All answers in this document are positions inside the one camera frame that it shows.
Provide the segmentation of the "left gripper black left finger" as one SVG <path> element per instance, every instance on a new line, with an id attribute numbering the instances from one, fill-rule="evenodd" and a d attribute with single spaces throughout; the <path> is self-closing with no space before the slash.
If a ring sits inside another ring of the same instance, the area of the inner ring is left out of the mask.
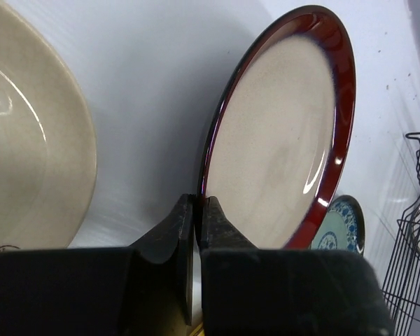
<path id="1" fill-rule="evenodd" d="M 193 196 L 126 247 L 0 252 L 0 335 L 184 335 Z"/>

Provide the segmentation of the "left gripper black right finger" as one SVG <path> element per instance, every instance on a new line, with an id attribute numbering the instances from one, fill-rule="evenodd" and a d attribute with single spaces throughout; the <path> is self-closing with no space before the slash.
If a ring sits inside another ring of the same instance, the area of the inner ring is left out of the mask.
<path id="1" fill-rule="evenodd" d="M 206 335 L 393 335 L 375 272 L 357 253 L 259 249 L 206 200 L 200 242 Z"/>

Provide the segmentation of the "blue white floral small plate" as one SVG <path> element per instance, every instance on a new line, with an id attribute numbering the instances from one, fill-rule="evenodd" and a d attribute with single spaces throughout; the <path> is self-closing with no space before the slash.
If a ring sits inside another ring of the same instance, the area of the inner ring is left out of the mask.
<path id="1" fill-rule="evenodd" d="M 350 195 L 333 200 L 310 249 L 345 250 L 363 255 L 365 221 L 358 201 Z"/>

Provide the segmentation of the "dark red rimmed beige plate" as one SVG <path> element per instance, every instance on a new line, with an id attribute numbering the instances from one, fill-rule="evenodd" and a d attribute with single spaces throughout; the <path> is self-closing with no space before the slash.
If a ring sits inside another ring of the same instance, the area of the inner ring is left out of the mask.
<path id="1" fill-rule="evenodd" d="M 342 21 L 323 6 L 275 20 L 231 75 L 206 137 L 200 244 L 307 248 L 349 149 L 356 70 Z"/>

